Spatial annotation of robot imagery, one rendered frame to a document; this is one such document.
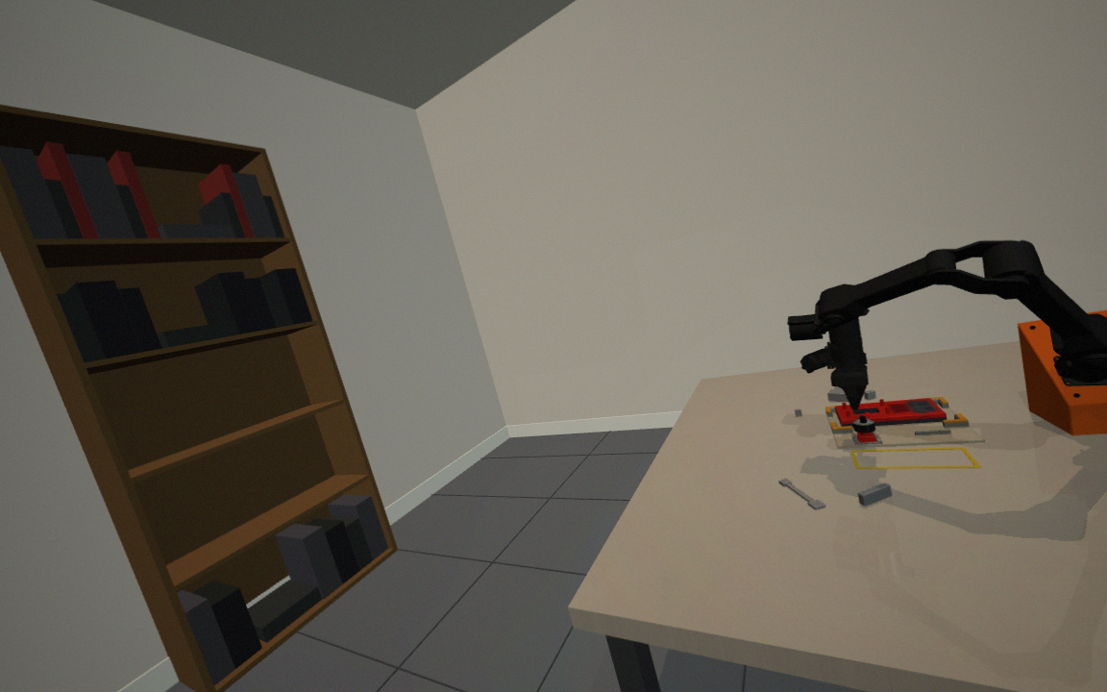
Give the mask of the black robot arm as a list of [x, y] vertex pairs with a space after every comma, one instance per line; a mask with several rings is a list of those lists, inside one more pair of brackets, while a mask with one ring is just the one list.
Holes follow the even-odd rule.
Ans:
[[[956, 262], [981, 258], [984, 279], [956, 270]], [[862, 285], [836, 285], [819, 295], [816, 314], [788, 316], [790, 340], [849, 340], [860, 335], [858, 316], [931, 285], [952, 285], [972, 295], [1018, 299], [1051, 329], [1053, 358], [1064, 385], [1107, 385], [1107, 318], [1088, 314], [1043, 272], [1031, 242], [977, 241], [940, 249]], [[1070, 383], [1070, 384], [1069, 384]]]

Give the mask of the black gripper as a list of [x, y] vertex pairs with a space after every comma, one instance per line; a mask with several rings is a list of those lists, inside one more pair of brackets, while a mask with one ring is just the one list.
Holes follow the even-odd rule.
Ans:
[[861, 334], [849, 340], [829, 340], [835, 371], [830, 374], [831, 386], [844, 389], [849, 407], [860, 407], [869, 376], [867, 376], [867, 354], [862, 349]]

